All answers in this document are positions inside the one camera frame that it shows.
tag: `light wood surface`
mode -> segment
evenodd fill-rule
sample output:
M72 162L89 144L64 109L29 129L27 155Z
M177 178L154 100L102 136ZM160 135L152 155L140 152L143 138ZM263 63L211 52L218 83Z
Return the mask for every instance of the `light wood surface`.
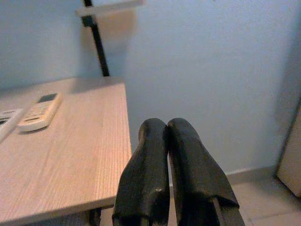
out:
M0 111L28 109L62 92L46 129L15 129L0 144L0 225L111 205L131 157L125 85L119 78L68 79L0 91Z

